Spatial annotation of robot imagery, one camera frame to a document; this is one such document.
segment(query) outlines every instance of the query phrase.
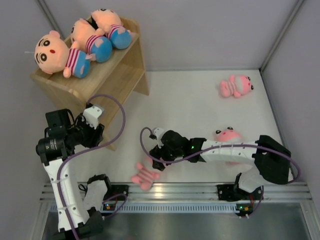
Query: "plush toy face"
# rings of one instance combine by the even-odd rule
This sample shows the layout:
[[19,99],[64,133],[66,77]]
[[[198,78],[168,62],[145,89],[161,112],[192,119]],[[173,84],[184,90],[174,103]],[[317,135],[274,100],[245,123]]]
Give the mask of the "plush toy face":
[[102,29],[105,28],[105,25],[123,25],[118,14],[110,9],[98,9],[92,12],[91,16],[95,20],[98,27]]
[[47,74],[64,70],[69,56],[69,48],[57,31],[50,31],[36,44],[34,58],[39,68]]
[[242,136],[238,132],[234,131],[231,126],[227,127],[224,131],[217,130],[215,131],[215,134],[216,139],[219,142],[237,143],[242,140]]
[[254,86],[251,84],[251,79],[248,76],[237,75],[234,80],[236,88],[241,95],[245,95],[254,89]]
[[74,41],[79,42],[81,50],[85,51],[86,49],[83,49],[83,47],[86,46],[87,40],[94,35],[95,32],[96,30],[86,20],[80,18],[75,22],[71,30],[71,43]]

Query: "white floor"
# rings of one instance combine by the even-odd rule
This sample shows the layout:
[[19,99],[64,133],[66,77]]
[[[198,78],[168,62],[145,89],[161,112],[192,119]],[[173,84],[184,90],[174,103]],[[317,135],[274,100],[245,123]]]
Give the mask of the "white floor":
[[[232,74],[251,78],[254,90],[239,99],[223,98],[218,86]],[[187,138],[213,139],[213,132],[233,127],[245,141],[259,135],[269,135],[281,142],[258,70],[171,71],[149,72],[150,95],[132,93],[124,105],[126,127],[116,142],[117,150],[99,149],[74,159],[79,182],[86,182],[94,174],[107,174],[112,182],[130,182],[137,173],[136,163],[146,162],[139,134],[143,127],[174,130]],[[109,128],[115,136],[121,116]],[[150,150],[156,141],[144,135]],[[225,162],[172,164],[161,174],[158,182],[234,182],[236,175],[250,167]]]

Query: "pink plush toy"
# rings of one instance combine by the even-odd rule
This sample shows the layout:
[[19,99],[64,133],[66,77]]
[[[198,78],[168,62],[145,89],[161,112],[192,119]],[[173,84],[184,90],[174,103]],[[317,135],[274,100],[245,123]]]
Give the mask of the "pink plush toy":
[[243,138],[240,133],[234,131],[231,126],[228,126],[224,131],[215,131],[216,140],[219,142],[226,142],[230,144],[240,143]]
[[101,8],[91,13],[93,24],[105,32],[106,37],[117,49],[126,49],[132,42],[132,34],[114,11]]
[[60,39],[60,34],[52,30],[36,44],[34,58],[39,68],[47,74],[63,71],[65,78],[71,75],[84,78],[89,73],[92,56],[79,50],[79,47],[75,41],[68,48]]
[[140,162],[136,164],[136,168],[139,170],[139,172],[137,175],[131,177],[131,181],[134,184],[139,184],[140,188],[144,191],[149,190],[154,184],[154,181],[160,177],[159,173],[146,169],[145,166]]
[[98,63],[106,62],[112,54],[112,44],[104,36],[105,32],[95,30],[86,20],[80,18],[71,30],[71,42],[78,42],[80,50],[91,55]]
[[236,98],[240,98],[254,89],[250,81],[251,79],[248,76],[232,75],[229,81],[220,83],[221,95],[223,97],[234,95]]

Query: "wooden shelf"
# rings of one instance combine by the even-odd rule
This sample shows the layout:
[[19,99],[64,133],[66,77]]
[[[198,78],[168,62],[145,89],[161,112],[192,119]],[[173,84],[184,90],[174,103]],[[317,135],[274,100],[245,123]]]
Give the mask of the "wooden shelf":
[[[83,112],[87,100],[95,94],[112,95],[121,104],[125,103],[132,91],[149,95],[139,25],[134,20],[124,17],[121,20],[125,28],[136,33],[131,45],[123,50],[114,49],[107,62],[92,62],[90,72],[85,78],[71,76],[66,79],[62,72],[50,75],[39,68],[30,75],[58,109],[68,108],[77,116]],[[65,42],[70,46],[70,37]],[[99,104],[105,109],[99,122],[105,126],[103,137],[108,141],[111,139],[107,134],[108,126],[120,109],[112,100],[105,97],[96,98],[92,103]],[[114,144],[108,148],[116,149]]]

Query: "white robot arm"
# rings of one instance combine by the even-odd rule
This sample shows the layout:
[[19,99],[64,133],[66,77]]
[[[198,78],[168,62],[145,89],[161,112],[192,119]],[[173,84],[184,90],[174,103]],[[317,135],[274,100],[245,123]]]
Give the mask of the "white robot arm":
[[[40,139],[36,146],[36,152],[50,178],[57,205],[59,222],[54,239],[74,239],[67,211],[81,239],[103,231],[103,218],[99,210],[105,195],[111,189],[108,177],[105,174],[91,177],[87,182],[83,201],[73,161],[66,161],[75,154],[76,145],[94,148],[102,141],[104,126],[99,124],[98,118],[103,112],[104,109],[100,106],[91,105],[73,120],[72,124],[68,115],[72,116],[72,113],[68,109],[48,112],[45,115],[48,127],[45,130],[45,138]],[[62,165],[64,166],[60,179],[57,179]],[[61,187],[65,204],[62,202],[58,185]]]
[[[217,145],[222,146],[225,144],[225,142],[207,140],[203,143],[201,150]],[[254,141],[246,142],[243,144],[258,146],[258,144]],[[200,157],[207,163],[223,161],[251,165],[251,169],[241,174],[240,179],[238,181],[238,187],[241,190],[244,190],[248,193],[252,193],[260,186],[269,183],[267,180],[263,178],[262,175],[260,175],[260,172],[255,165],[255,158],[253,156],[256,154],[256,152],[257,149],[253,147],[220,147],[214,150],[205,151],[204,153],[200,154]]]
[[149,151],[149,155],[153,157],[152,167],[160,171],[163,171],[165,166],[163,162],[157,161],[159,159],[166,161],[166,164],[172,163],[176,158],[185,158],[191,163],[225,161],[252,165],[250,170],[237,176],[234,184],[236,195],[239,195],[239,192],[244,195],[251,194],[266,183],[285,185],[289,182],[290,162],[263,149],[271,149],[288,157],[291,153],[266,135],[261,135],[256,141],[230,144],[205,138],[187,139],[175,131],[165,132],[157,127],[149,137],[158,142]]

